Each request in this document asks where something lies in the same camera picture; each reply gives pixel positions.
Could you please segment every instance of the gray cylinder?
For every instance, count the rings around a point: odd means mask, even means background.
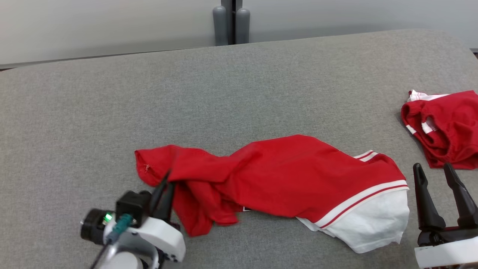
[[[239,9],[236,12],[236,44],[249,43],[250,12]]]
[[[228,21],[226,8],[217,6],[212,10],[216,46],[228,45]]]

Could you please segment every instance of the teal connector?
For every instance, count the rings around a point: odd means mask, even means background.
[[[128,227],[131,226],[131,223],[133,222],[133,216],[130,214],[123,214],[121,215],[120,219],[116,223],[116,225],[113,227],[113,231],[109,235],[106,236],[106,242],[107,244],[114,244],[119,236],[128,229]]]

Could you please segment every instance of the cable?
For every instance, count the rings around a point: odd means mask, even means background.
[[[108,248],[108,246],[109,246],[109,243],[105,244],[105,245],[102,247],[101,251],[100,251],[100,252],[98,253],[98,255],[96,256],[95,261],[94,261],[93,264],[90,266],[90,269],[94,269],[94,268],[95,268],[95,266],[96,266],[96,265],[98,264],[98,262],[99,262],[99,259],[101,258],[101,256],[103,256],[103,253],[105,253],[105,250]]]
[[[95,266],[98,264],[99,260],[101,259],[101,256],[103,256],[103,253],[105,253],[108,246],[116,243],[116,241],[119,239],[119,236],[124,231],[126,231],[126,229],[128,229],[128,227],[130,227],[132,223],[133,223],[133,217],[130,214],[121,215],[120,219],[113,227],[113,230],[111,231],[111,233],[109,233],[106,236],[106,244],[102,247],[102,249],[96,256],[96,259],[93,262],[93,264],[90,266],[90,269],[95,268]]]

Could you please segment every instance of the white stripe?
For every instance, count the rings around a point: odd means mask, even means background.
[[[408,131],[410,131],[410,133],[412,133],[412,134],[415,134],[415,133],[417,132],[417,131],[415,131],[415,129],[413,129],[413,127],[411,127],[410,125],[407,125],[407,126],[405,126],[405,127],[407,127]]]
[[[369,150],[369,151],[367,151],[367,152],[364,153],[364,154],[360,154],[360,155],[354,156],[354,158],[355,158],[355,159],[360,159],[360,158],[364,157],[365,155],[367,155],[367,154],[370,153],[370,152],[373,152],[373,150]]]
[[[362,158],[360,159],[362,162],[366,162],[366,161],[369,161],[370,159],[372,159],[373,157],[375,157],[378,153],[377,152],[373,152],[372,154],[368,155],[367,157],[365,158]]]
[[[425,132],[425,134],[433,132],[433,129],[428,126],[427,123],[422,123],[422,129]]]
[[[441,97],[444,97],[444,96],[447,96],[447,95],[449,95],[449,94],[428,95],[424,92],[418,92],[418,91],[412,90],[412,93],[410,94],[410,97],[407,100],[407,102],[412,102],[412,101],[416,101],[416,100],[431,101],[431,100],[438,99],[438,98],[441,98]]]
[[[360,199],[363,199],[364,197],[367,197],[368,195],[371,195],[372,193],[380,191],[382,189],[386,189],[386,188],[389,188],[389,187],[400,186],[400,185],[407,185],[407,182],[404,181],[404,180],[397,180],[397,181],[392,181],[392,182],[379,184],[379,185],[370,187],[370,188],[368,188],[364,191],[361,191],[360,193],[348,198],[347,200],[343,201],[341,204],[336,206],[334,209],[329,211],[329,213],[327,213],[318,222],[316,222],[315,225],[317,225],[319,227],[322,227],[322,226],[326,225],[327,223],[329,223],[332,219],[334,219],[338,214],[342,213],[342,211],[344,211],[346,208],[348,208],[349,206],[351,206],[351,205],[355,204],[356,202],[360,201]],[[383,191],[383,192],[379,192],[379,193],[377,193],[377,195],[382,195],[382,194],[387,193],[389,191],[408,190],[408,189],[409,189],[408,187],[400,187],[400,188],[395,188],[395,189],[390,189],[390,190],[386,190],[386,191]],[[373,197],[376,197],[376,195],[371,196],[371,197],[361,201],[360,203],[356,204],[355,206],[350,208],[348,210],[348,212],[350,212],[350,210],[352,210],[356,206],[372,199]]]

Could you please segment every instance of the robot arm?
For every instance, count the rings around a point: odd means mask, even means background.
[[[418,223],[421,230],[415,256],[420,268],[478,268],[478,208],[451,164],[444,166],[446,181],[453,190],[458,226],[446,227],[428,192],[422,166],[413,166]]]
[[[104,246],[92,268],[101,256],[101,269],[158,269],[166,260],[183,260],[184,238],[179,225],[171,223],[174,183],[168,183],[167,177],[152,194],[126,192],[117,200],[115,212],[92,209],[88,213],[81,237]],[[131,226],[112,242],[113,229],[125,214],[133,217]]]

